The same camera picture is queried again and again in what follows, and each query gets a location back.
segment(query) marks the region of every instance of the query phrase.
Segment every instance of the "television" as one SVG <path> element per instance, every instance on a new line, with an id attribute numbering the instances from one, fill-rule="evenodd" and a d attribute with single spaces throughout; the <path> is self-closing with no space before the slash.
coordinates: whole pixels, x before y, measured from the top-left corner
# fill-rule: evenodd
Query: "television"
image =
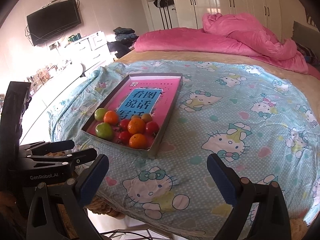
<path id="1" fill-rule="evenodd" d="M 33 46 L 49 41 L 81 23 L 76 0 L 54 3 L 27 16 Z"/>

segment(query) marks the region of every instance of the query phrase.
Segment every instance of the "pink comforter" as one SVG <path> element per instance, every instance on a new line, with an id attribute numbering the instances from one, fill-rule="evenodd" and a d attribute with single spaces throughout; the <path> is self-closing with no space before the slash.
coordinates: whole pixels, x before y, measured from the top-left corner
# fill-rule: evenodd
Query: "pink comforter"
<path id="1" fill-rule="evenodd" d="M 145 33 L 135 43 L 143 51 L 199 51 L 235 54 L 307 74 L 308 66 L 295 42 L 281 44 L 252 15 L 204 14 L 203 29 L 174 28 Z"/>

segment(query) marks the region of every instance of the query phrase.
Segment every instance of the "white wardrobe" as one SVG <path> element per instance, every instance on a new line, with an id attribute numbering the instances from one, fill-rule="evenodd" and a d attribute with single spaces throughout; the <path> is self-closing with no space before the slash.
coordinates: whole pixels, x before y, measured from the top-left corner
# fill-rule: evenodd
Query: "white wardrobe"
<path id="1" fill-rule="evenodd" d="M 179 27 L 202 28 L 204 13 L 254 15 L 281 40 L 279 0 L 174 0 Z"/>

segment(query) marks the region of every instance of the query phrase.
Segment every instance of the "chinese character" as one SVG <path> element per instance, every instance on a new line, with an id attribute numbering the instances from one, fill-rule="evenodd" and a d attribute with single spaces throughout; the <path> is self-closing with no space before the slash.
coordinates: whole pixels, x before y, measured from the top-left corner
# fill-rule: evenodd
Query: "chinese character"
<path id="1" fill-rule="evenodd" d="M 157 92 L 146 92 L 143 98 L 150 98 L 153 99 L 156 96 Z"/>
<path id="2" fill-rule="evenodd" d="M 136 103 L 137 103 L 137 100 L 131 100 L 131 99 L 129 99 L 129 101 L 125 103 L 125 106 L 124 106 L 124 107 L 135 108 L 135 107 L 136 107 Z"/>
<path id="3" fill-rule="evenodd" d="M 132 82 L 131 85 L 129 87 L 136 87 L 138 85 L 139 82 Z"/>
<path id="4" fill-rule="evenodd" d="M 139 109 L 142 109 L 142 108 L 147 109 L 150 106 L 150 103 L 151 103 L 150 100 L 147 100 L 147 101 L 141 100 L 141 103 L 138 103 L 137 108 L 139 108 Z"/>
<path id="5" fill-rule="evenodd" d="M 138 116 L 142 116 L 144 114 L 144 112 L 136 112 L 136 111 L 134 111 L 134 114 L 138 115 Z"/>
<path id="6" fill-rule="evenodd" d="M 133 98 L 140 98 L 144 94 L 144 91 L 137 91 L 132 97 Z"/>
<path id="7" fill-rule="evenodd" d="M 131 113 L 131 111 L 121 110 L 119 112 L 121 120 L 126 119 L 128 115 L 130 115 L 130 117 L 131 117 L 132 114 L 130 114 L 130 113 Z"/>

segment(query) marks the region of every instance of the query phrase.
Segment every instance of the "hello kitty bedding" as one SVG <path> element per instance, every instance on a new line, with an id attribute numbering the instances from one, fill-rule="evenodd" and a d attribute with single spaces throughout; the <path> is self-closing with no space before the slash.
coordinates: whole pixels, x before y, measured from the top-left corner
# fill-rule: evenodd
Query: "hello kitty bedding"
<path id="1" fill-rule="evenodd" d="M 81 131 L 124 76 L 142 72 L 183 74 L 155 160 L 112 148 Z M 74 150 L 93 147 L 109 157 L 98 195 L 123 213 L 174 234 L 212 239 L 231 212 L 207 171 L 211 153 L 240 177 L 260 184 L 277 181 L 290 218 L 310 222 L 319 211 L 318 121 L 290 80 L 259 66 L 176 60 L 112 63 L 94 71 L 49 114 L 53 141 L 72 139 Z M 243 236 L 256 212 L 254 204 Z"/>

